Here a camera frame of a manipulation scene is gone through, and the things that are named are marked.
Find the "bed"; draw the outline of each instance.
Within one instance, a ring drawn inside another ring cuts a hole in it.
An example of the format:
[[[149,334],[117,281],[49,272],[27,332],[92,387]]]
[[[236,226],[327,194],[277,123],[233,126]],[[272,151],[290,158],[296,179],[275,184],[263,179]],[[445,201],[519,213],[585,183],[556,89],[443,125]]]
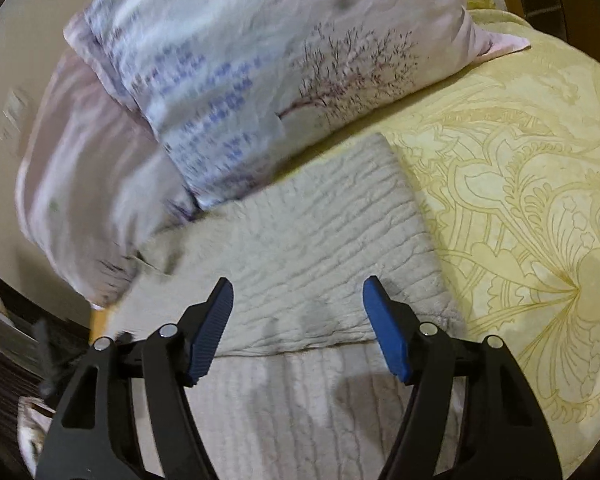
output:
[[[506,1],[528,13],[525,0]],[[386,137],[470,338],[508,342],[568,476],[600,439],[600,64],[490,0],[472,7],[479,25],[532,49],[379,110],[286,170],[367,134]],[[107,312],[94,313],[92,335],[106,323]]]

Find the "yellow cloth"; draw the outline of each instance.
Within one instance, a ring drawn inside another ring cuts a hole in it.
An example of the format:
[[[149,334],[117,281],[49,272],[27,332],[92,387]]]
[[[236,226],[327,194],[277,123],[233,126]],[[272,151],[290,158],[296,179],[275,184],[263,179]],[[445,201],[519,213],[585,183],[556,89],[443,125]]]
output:
[[[503,336],[568,475],[600,438],[600,65],[512,14],[472,15],[531,49],[378,110],[285,173],[359,135],[385,135],[470,338]]]

